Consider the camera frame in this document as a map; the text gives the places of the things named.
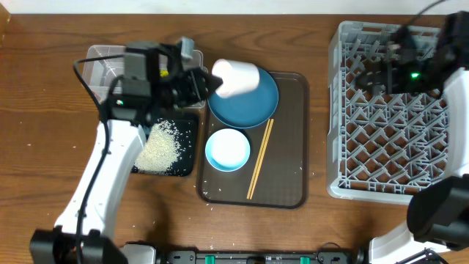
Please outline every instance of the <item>green clip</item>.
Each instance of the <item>green clip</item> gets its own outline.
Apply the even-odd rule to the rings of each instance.
[[[309,264],[310,259],[309,257],[300,257],[300,264]]]
[[[205,256],[205,264],[215,264],[215,256]]]

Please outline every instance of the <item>plate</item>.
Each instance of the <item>plate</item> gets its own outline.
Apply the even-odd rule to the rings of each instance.
[[[272,76],[259,69],[259,86],[245,94],[221,98],[214,93],[208,100],[213,115],[233,128],[253,128],[267,121],[277,109],[278,88]]]
[[[233,172],[244,166],[250,154],[248,139],[231,128],[216,131],[205,145],[208,162],[222,172]]]

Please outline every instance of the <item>black wire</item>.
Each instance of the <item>black wire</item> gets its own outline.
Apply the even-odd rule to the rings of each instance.
[[[104,126],[104,134],[105,134],[105,139],[106,139],[103,152],[101,153],[101,158],[99,162],[97,163],[95,172],[93,172],[93,176],[91,177],[91,180],[89,181],[88,187],[86,188],[86,191],[85,191],[85,195],[83,195],[83,200],[81,201],[80,210],[78,211],[78,218],[77,218],[76,232],[75,232],[75,250],[76,250],[76,258],[77,258],[78,264],[81,264],[83,262],[83,252],[81,251],[81,231],[82,231],[82,225],[83,225],[83,218],[85,215],[86,203],[88,201],[89,194],[91,193],[91,190],[93,189],[93,185],[95,184],[95,181],[96,181],[97,175],[99,174],[101,166],[104,163],[104,159],[106,158],[106,155],[109,151],[108,118],[106,116],[106,113],[103,110],[103,107],[100,105],[95,95],[93,94],[93,91],[88,87],[88,84],[86,84],[85,80],[83,80],[83,77],[81,77],[81,74],[78,72],[78,64],[83,63],[83,62],[93,62],[93,61],[98,61],[98,60],[103,60],[103,59],[116,59],[116,58],[121,58],[121,57],[122,55],[104,56],[104,57],[99,57],[99,58],[80,59],[73,63],[73,72],[75,72],[76,77],[81,82],[85,90],[88,92],[88,95],[91,97],[91,99],[93,99],[93,103],[95,103],[96,105],[97,111],[100,115],[100,120]]]
[[[320,253],[321,253],[321,250],[324,249],[324,247],[325,247],[325,246],[328,246],[328,245],[334,245],[334,246],[337,246],[338,248],[341,249],[341,247],[340,247],[338,244],[334,243],[334,242],[327,242],[327,243],[324,243],[324,244],[317,250],[317,252],[316,252],[316,261],[317,261],[319,264],[324,264],[324,263],[322,262],[322,260],[320,259]]]
[[[412,18],[409,22],[407,22],[407,24],[405,24],[406,26],[410,26],[412,25],[413,23],[415,23],[417,21],[417,19],[421,18],[421,16],[426,12],[428,11],[429,9],[433,8],[434,6],[438,5],[438,4],[441,4],[443,2],[445,2],[447,0],[438,0],[438,1],[435,1],[433,3],[431,3],[428,7],[425,7],[422,9],[422,11],[420,11],[414,18]]]

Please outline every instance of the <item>brown serving tray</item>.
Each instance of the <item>brown serving tray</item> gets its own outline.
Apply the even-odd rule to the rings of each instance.
[[[264,161],[252,199],[249,185],[267,122],[240,130],[251,144],[248,162],[234,172],[220,172],[205,158],[208,138],[223,128],[207,109],[204,141],[201,147],[197,193],[206,202],[293,209],[308,196],[309,86],[297,73],[269,72],[277,83],[279,101]]]

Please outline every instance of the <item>white wall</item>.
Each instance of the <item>white wall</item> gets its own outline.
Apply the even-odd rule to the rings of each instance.
[[[416,14],[435,0],[0,0],[12,13]],[[428,14],[469,10],[450,0]]]

